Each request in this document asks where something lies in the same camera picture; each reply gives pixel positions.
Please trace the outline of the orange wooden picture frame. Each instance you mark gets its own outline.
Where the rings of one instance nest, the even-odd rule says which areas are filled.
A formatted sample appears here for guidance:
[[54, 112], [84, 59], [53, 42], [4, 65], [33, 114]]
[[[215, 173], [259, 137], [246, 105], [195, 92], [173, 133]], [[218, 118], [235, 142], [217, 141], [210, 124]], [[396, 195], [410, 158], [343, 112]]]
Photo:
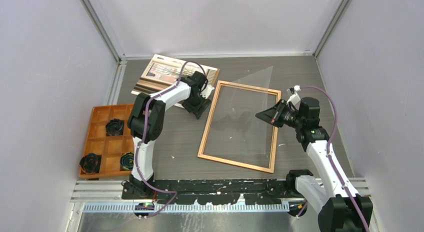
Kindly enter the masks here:
[[[216, 92], [212, 101], [212, 105], [209, 111], [209, 115], [207, 117], [206, 120], [206, 125], [204, 128], [204, 133], [200, 142], [200, 147], [198, 150], [198, 158], [201, 159], [205, 159], [205, 160], [210, 160], [213, 162], [218, 162], [218, 163], [223, 163], [223, 164], [227, 164], [227, 165], [232, 165], [232, 166], [237, 166], [237, 167], [241, 167], [241, 168], [246, 168], [246, 169], [250, 169], [250, 170], [255, 170], [255, 171], [260, 171], [260, 172], [264, 172], [264, 173], [269, 173], [272, 174], [275, 171], [275, 161], [276, 161], [276, 149], [277, 149], [277, 135], [278, 135], [278, 130], [277, 128], [267, 124], [271, 129], [272, 129], [272, 134], [270, 135], [270, 139], [269, 139], [269, 153], [266, 155], [239, 155], [239, 156], [231, 156], [231, 155], [227, 155], [227, 156], [212, 156], [212, 155], [207, 155], [204, 153], [205, 150], [205, 144], [207, 141], [207, 137], [209, 134], [209, 130], [210, 130], [210, 125], [211, 125], [211, 121], [213, 118], [213, 114], [214, 114], [214, 109], [216, 107], [217, 101], [218, 101], [218, 96], [219, 96], [219, 92], [220, 92], [220, 88], [221, 86], [230, 86], [233, 88], [240, 88], [242, 89], [244, 86], [241, 84], [237, 84], [235, 82], [229, 82], [229, 81], [223, 81], [220, 80], [217, 83], [217, 88], [216, 88]], [[266, 93], [273, 95], [275, 97], [275, 101], [273, 102], [273, 104], [275, 104], [276, 102], [279, 101], [279, 99], [281, 98], [281, 92], [275, 89], [267, 89]]]

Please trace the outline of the clear acrylic sheet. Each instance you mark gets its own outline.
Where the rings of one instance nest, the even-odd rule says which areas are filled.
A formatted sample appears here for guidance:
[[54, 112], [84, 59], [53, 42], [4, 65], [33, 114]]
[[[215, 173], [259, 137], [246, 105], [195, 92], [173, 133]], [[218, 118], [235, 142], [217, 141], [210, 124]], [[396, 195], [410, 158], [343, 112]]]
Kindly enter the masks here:
[[204, 154], [216, 157], [267, 155], [272, 128], [256, 118], [273, 105], [269, 89], [273, 67], [234, 80], [243, 88], [222, 85], [213, 111]]

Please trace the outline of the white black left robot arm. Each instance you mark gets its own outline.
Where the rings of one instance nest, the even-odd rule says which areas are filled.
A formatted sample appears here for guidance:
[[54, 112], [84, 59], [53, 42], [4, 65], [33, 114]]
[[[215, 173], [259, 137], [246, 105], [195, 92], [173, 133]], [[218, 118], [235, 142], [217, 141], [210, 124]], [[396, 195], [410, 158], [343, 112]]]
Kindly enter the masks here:
[[165, 112], [181, 103], [182, 107], [198, 120], [212, 101], [203, 94], [208, 88], [207, 77], [196, 71], [177, 80], [172, 85], [155, 93], [141, 92], [137, 95], [127, 120], [127, 127], [134, 143], [134, 165], [129, 182], [141, 199], [153, 194], [153, 185], [148, 182], [154, 175], [154, 145], [162, 133]]

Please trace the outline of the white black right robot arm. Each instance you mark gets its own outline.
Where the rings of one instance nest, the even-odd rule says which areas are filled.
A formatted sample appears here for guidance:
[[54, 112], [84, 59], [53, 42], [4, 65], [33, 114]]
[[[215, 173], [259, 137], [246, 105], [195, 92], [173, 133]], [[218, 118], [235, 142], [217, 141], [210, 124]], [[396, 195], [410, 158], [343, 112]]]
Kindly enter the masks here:
[[285, 190], [291, 197], [301, 195], [306, 199], [306, 206], [317, 213], [320, 231], [368, 232], [373, 203], [359, 193], [344, 173], [330, 136], [320, 126], [320, 111], [317, 99], [304, 97], [298, 108], [281, 99], [255, 116], [277, 128], [295, 129], [296, 139], [315, 165], [321, 183], [308, 169], [292, 169], [286, 176]]

